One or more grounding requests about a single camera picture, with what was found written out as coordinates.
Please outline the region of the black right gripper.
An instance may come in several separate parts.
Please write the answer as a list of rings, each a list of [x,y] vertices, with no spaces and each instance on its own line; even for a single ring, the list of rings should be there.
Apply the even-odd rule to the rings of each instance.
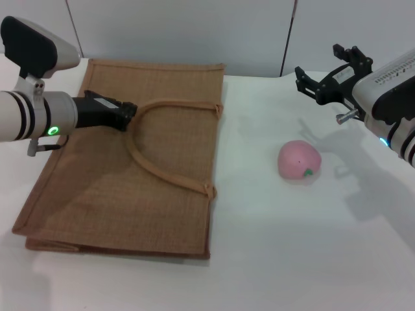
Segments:
[[[357,46],[345,49],[334,44],[333,54],[347,64],[329,73],[320,83],[297,66],[294,70],[297,90],[314,99],[319,105],[338,102],[349,109],[360,109],[352,96],[352,90],[359,80],[372,72],[372,59],[365,56]]]

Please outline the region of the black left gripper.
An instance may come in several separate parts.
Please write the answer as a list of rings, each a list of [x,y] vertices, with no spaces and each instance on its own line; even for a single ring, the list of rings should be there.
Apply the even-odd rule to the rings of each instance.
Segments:
[[[120,116],[121,102],[89,90],[83,97],[74,97],[73,101],[77,109],[76,128],[106,126],[125,132],[137,111],[135,104],[123,102],[124,116]]]

